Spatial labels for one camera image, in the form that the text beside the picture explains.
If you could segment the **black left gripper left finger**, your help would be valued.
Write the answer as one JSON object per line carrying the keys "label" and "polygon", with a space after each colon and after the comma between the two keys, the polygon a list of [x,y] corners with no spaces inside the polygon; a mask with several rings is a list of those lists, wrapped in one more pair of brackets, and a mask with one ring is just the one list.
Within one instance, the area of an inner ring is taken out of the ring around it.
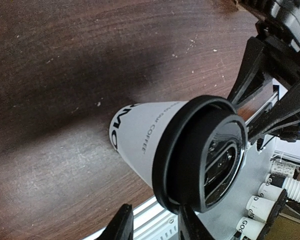
{"label": "black left gripper left finger", "polygon": [[131,204],[123,204],[96,240],[133,240],[134,215]]}

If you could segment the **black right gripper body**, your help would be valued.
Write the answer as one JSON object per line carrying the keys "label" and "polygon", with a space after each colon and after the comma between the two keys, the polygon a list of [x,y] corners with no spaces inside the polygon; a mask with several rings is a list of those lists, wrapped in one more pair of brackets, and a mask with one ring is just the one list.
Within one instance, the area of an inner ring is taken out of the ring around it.
{"label": "black right gripper body", "polygon": [[267,72],[284,83],[300,80],[300,0],[240,0],[258,22],[257,36],[265,44],[264,63]]}

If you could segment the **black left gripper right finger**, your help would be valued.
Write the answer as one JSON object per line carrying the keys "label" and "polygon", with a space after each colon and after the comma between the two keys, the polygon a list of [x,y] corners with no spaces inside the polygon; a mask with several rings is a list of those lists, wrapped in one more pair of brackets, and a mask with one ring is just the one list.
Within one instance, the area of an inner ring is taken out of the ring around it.
{"label": "black left gripper right finger", "polygon": [[215,240],[189,205],[179,207],[178,239]]}

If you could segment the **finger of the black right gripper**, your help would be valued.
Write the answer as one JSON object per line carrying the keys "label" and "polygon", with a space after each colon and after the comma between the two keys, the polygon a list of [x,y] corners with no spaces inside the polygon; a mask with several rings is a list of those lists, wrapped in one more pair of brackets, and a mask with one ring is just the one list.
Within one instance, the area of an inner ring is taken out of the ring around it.
{"label": "finger of the black right gripper", "polygon": [[265,80],[261,76],[265,44],[256,37],[251,37],[246,44],[241,66],[236,81],[227,97],[236,108],[244,106],[263,88]]}
{"label": "finger of the black right gripper", "polygon": [[248,139],[253,144],[275,130],[300,122],[300,79],[267,113],[249,128]]}

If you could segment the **black coffee lid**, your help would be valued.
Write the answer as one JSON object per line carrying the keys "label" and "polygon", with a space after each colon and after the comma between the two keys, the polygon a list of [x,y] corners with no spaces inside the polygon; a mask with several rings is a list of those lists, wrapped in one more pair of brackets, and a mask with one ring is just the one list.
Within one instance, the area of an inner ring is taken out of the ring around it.
{"label": "black coffee lid", "polygon": [[152,188],[162,207],[204,213],[227,195],[242,167],[248,131],[225,98],[201,95],[172,117],[159,140]]}

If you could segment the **white paper coffee cup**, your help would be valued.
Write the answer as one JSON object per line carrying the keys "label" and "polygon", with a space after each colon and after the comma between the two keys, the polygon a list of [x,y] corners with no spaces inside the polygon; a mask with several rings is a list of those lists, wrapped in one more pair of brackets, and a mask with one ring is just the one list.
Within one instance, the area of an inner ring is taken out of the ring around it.
{"label": "white paper coffee cup", "polygon": [[127,105],[110,122],[109,139],[112,146],[150,187],[159,141],[169,122],[186,103],[168,101]]}

